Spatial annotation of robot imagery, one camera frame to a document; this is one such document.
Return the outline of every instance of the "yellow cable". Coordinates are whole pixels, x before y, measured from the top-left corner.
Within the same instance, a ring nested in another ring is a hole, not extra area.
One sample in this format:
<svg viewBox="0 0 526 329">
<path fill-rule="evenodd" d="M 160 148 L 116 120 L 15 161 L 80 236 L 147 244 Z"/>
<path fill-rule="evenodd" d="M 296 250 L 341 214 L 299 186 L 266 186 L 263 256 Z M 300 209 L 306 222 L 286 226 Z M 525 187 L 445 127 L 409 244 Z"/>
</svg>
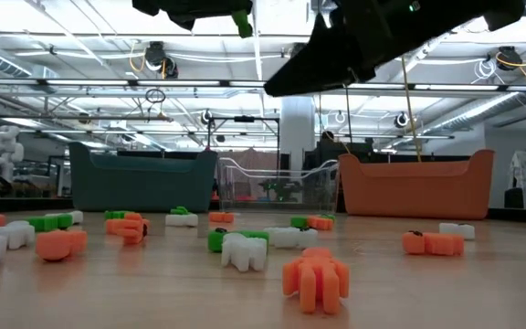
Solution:
<svg viewBox="0 0 526 329">
<path fill-rule="evenodd" d="M 500 62 L 502 64 L 509 65 L 509 66 L 517 67 L 517 68 L 524 68 L 524 67 L 526 67 L 526 63 L 525 64 L 509 63 L 506 60 L 502 60 L 502 59 L 499 58 L 500 54 L 501 54 L 501 52 L 498 52 L 497 56 L 496 56 L 496 59 L 497 59 L 498 62 Z"/>
<path fill-rule="evenodd" d="M 421 162 L 421 151 L 419 150 L 419 141 L 416 135 L 416 124 L 413 122 L 413 113 L 411 112 L 411 99 L 409 97 L 409 85 L 407 84 L 407 68 L 405 67 L 405 56 L 401 57 L 403 66 L 403 81 L 405 84 L 405 96 L 407 98 L 407 111 L 409 112 L 409 122 L 411 122 L 411 134 L 413 134 L 413 143 L 416 145 L 417 162 Z"/>
<path fill-rule="evenodd" d="M 130 55 L 133 55 L 133 50 L 134 49 L 135 49 L 135 44 L 132 44 L 131 45 L 131 53 L 130 53 Z M 143 68 L 145 68 L 145 50 L 143 51 L 142 66 L 139 69 L 137 69 L 135 67 L 135 65 L 133 65 L 133 56 L 129 56 L 129 65 L 131 66 L 131 69 L 136 71 L 136 72 L 143 71 Z"/>
</svg>

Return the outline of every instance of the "fluorescent light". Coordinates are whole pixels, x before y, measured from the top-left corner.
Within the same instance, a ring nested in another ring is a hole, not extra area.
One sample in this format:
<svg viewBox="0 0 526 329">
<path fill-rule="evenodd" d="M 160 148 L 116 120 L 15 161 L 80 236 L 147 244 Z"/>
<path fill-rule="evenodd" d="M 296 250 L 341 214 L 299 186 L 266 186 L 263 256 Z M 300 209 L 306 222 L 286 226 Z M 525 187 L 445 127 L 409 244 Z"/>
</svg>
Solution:
<svg viewBox="0 0 526 329">
<path fill-rule="evenodd" d="M 416 85 L 416 90 L 496 90 L 499 86 L 434 84 Z"/>
<path fill-rule="evenodd" d="M 401 90 L 405 86 L 400 83 L 353 83 L 348 86 L 348 89 L 357 90 L 372 90 L 372 89 L 387 89 L 387 90 Z"/>
<path fill-rule="evenodd" d="M 55 85 L 85 85 L 85 86 L 127 86 L 127 80 L 47 80 L 47 84 Z"/>
<path fill-rule="evenodd" d="M 37 85 L 36 80 L 31 79 L 0 79 L 0 85 Z"/>
<path fill-rule="evenodd" d="M 19 125 L 23 125 L 23 126 L 26 126 L 26 127 L 32 127 L 32 128 L 36 128 L 36 127 L 40 126 L 39 123 L 37 123 L 37 122 L 35 122 L 33 120 L 29 120 L 29 119 L 8 118 L 8 119 L 4 119 L 4 121 L 15 123 L 15 124 L 19 124 Z"/>
<path fill-rule="evenodd" d="M 231 81 L 231 87 L 263 87 L 265 81 Z"/>
<path fill-rule="evenodd" d="M 104 143 L 97 143 L 97 142 L 82 142 L 82 143 L 87 145 L 88 147 L 96 147 L 96 148 L 107 147 L 107 145 Z"/>
<path fill-rule="evenodd" d="M 138 80 L 140 86 L 166 87 L 219 87 L 220 82 L 214 80 Z"/>
</svg>

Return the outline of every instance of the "wall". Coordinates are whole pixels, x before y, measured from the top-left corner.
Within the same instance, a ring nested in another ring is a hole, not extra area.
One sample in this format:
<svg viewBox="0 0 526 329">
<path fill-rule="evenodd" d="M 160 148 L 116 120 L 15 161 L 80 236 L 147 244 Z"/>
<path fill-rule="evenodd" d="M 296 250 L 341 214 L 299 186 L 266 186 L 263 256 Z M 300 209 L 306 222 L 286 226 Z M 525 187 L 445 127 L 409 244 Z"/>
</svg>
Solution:
<svg viewBox="0 0 526 329">
<path fill-rule="evenodd" d="M 487 148 L 495 151 L 489 206 L 504 207 L 510 160 L 515 151 L 526 150 L 526 130 L 487 128 L 486 144 Z"/>
</svg>

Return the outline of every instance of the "metal pipe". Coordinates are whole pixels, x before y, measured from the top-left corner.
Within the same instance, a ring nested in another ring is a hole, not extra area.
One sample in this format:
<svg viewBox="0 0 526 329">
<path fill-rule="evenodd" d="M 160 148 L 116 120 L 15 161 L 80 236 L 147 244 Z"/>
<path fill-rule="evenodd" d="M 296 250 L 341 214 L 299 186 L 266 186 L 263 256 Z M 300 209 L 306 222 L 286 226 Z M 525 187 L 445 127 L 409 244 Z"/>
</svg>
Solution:
<svg viewBox="0 0 526 329">
<path fill-rule="evenodd" d="M 70 31 L 68 31 L 67 28 L 65 28 L 60 22 L 58 22 L 56 20 L 56 18 L 54 18 L 51 14 L 49 14 L 46 11 L 46 9 L 44 8 L 44 6 L 42 6 L 41 4 L 34 3 L 31 0 L 24 0 L 24 1 L 27 4 L 29 4 L 32 8 L 36 9 L 38 11 L 38 13 L 40 13 L 43 16 L 45 16 L 47 19 L 49 19 L 54 24 L 56 24 L 62 30 L 62 32 L 64 32 L 64 35 L 66 37 L 71 39 L 75 44 L 77 44 L 77 46 L 79 46 L 87 54 L 89 54 L 93 58 L 95 58 L 103 68 L 105 68 L 107 71 L 111 72 L 112 74 L 114 74 L 118 78 L 121 77 L 121 75 L 119 73 L 117 73 L 114 69 L 112 69 L 110 67 L 109 63 L 107 63 L 104 59 L 98 57 L 92 50 L 90 50 L 90 48 L 88 48 L 84 43 L 82 43 L 82 41 L 80 41 L 75 35 L 73 35 Z"/>
</svg>

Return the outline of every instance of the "orange bin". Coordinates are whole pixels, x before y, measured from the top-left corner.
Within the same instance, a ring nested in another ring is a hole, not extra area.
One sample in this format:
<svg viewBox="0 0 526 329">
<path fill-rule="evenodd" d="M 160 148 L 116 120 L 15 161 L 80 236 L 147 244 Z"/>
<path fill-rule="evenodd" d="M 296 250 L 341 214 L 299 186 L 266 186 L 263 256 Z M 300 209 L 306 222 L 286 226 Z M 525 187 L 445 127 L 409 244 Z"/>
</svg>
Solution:
<svg viewBox="0 0 526 329">
<path fill-rule="evenodd" d="M 489 209 L 494 152 L 468 161 L 361 164 L 340 155 L 344 202 L 349 215 L 483 219 Z"/>
</svg>

